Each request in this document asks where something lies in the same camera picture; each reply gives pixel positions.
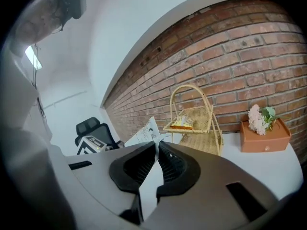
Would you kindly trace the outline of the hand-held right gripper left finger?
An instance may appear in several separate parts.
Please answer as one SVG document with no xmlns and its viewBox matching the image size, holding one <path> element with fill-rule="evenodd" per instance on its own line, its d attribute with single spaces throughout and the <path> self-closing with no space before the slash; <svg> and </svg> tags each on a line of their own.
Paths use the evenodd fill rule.
<svg viewBox="0 0 307 230">
<path fill-rule="evenodd" d="M 135 224 L 142 224 L 157 207 L 157 160 L 153 141 L 67 157 L 77 180 L 98 203 Z"/>
</svg>

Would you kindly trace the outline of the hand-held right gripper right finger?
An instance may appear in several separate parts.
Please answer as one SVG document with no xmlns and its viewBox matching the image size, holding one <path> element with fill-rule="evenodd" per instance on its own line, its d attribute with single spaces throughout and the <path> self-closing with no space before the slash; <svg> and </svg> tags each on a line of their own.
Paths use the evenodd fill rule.
<svg viewBox="0 0 307 230">
<path fill-rule="evenodd" d="M 164 184 L 147 230 L 234 230 L 278 203 L 259 180 L 217 155 L 162 141 L 159 164 Z"/>
</svg>

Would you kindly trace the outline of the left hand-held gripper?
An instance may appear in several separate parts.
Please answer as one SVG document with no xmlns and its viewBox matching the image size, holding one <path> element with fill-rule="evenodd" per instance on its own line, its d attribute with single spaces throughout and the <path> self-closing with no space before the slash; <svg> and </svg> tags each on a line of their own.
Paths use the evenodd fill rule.
<svg viewBox="0 0 307 230">
<path fill-rule="evenodd" d="M 78 145 L 77 155 L 100 153 L 112 149 L 111 145 L 100 141 L 94 136 L 84 136 Z"/>
</svg>

